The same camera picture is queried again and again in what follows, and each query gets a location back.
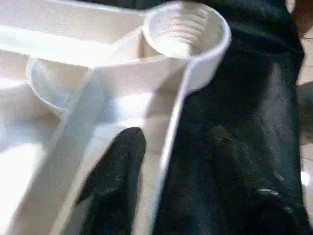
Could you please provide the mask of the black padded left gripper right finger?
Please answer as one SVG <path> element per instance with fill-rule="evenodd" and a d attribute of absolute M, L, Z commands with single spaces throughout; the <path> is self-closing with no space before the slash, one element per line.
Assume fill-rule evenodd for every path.
<path fill-rule="evenodd" d="M 308 214 L 268 162 L 248 155 L 222 126 L 207 133 L 226 221 L 236 235 L 306 235 Z"/>

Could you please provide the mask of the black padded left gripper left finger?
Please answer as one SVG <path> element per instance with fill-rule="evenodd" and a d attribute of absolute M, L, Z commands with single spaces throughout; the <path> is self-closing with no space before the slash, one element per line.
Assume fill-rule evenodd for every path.
<path fill-rule="evenodd" d="M 129 235 L 137 203 L 137 184 L 146 151 L 139 127 L 120 132 L 93 170 L 76 201 L 91 200 L 82 235 Z"/>

